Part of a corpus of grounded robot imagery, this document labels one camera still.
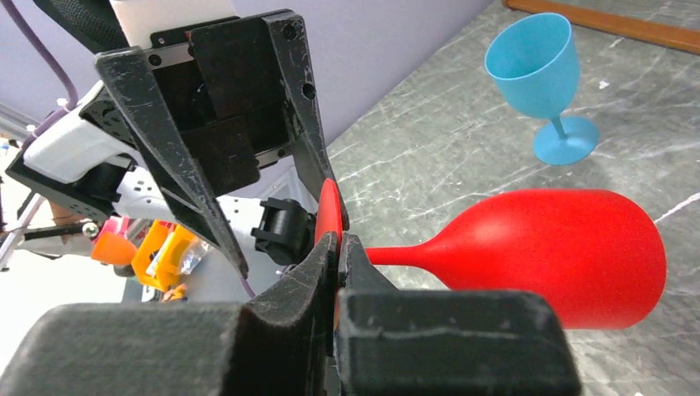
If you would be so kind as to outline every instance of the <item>blue plastic goblet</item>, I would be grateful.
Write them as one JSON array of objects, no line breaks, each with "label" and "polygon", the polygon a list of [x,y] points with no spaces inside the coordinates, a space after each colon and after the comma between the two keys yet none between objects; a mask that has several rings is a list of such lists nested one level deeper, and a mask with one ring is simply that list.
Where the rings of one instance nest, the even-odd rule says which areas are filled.
[{"label": "blue plastic goblet", "polygon": [[595,149],[598,128],[590,120],[560,116],[581,77],[574,32],[564,16],[545,12],[513,23],[491,43],[485,65],[510,106],[550,121],[535,136],[537,158],[569,165]]}]

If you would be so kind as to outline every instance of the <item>yellow object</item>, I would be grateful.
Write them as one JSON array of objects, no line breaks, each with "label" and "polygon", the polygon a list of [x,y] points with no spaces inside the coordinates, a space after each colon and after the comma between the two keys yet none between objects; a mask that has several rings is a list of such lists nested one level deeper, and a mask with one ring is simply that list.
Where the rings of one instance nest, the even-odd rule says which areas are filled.
[{"label": "yellow object", "polygon": [[[162,292],[179,284],[182,254],[195,240],[196,236],[180,225],[171,232],[168,226],[154,222],[131,260],[136,279]],[[154,260],[155,265],[149,271]]]},{"label": "yellow object", "polygon": [[105,232],[95,241],[90,258],[114,266],[128,266],[136,256],[136,246],[115,233]]},{"label": "yellow object", "polygon": [[169,302],[169,301],[176,301],[180,299],[185,298],[185,292],[187,292],[187,285],[184,283],[176,287],[175,289],[170,290],[168,293],[165,294],[163,297],[163,302]]}]

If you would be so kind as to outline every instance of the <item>goblet base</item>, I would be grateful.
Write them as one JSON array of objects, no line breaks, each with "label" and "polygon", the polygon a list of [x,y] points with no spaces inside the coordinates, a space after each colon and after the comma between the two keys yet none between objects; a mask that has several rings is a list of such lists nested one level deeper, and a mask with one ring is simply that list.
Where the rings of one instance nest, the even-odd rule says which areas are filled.
[{"label": "goblet base", "polygon": [[582,117],[561,118],[566,137],[560,138],[550,122],[543,126],[532,149],[537,158],[548,165],[571,165],[586,158],[598,144],[598,127]]}]

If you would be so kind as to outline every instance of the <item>marble surface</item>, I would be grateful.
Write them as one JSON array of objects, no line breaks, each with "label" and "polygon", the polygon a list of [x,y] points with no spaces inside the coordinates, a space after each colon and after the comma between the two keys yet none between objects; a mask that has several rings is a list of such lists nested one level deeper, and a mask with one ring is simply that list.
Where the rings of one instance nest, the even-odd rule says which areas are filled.
[{"label": "marble surface", "polygon": [[[677,17],[697,23],[700,12],[686,14]],[[550,167],[531,150],[544,121],[506,105],[483,68],[490,41],[525,16],[495,2],[329,147],[351,231],[368,247],[411,245],[502,191],[620,192],[655,219],[669,278],[659,306],[635,327],[569,333],[586,394],[698,395],[700,58],[575,28],[582,78],[566,114],[592,119],[601,143],[580,163]],[[399,287],[444,288],[420,270],[382,270]]]}]

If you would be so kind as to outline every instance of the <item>blue goblet stem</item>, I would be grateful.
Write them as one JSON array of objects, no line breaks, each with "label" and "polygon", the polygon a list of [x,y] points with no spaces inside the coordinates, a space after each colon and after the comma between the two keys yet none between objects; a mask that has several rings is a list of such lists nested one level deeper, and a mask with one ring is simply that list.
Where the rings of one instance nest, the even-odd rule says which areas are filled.
[{"label": "blue goblet stem", "polygon": [[554,125],[556,134],[559,135],[559,139],[566,140],[566,133],[564,132],[564,126],[561,124],[561,117],[554,117],[550,121]]}]

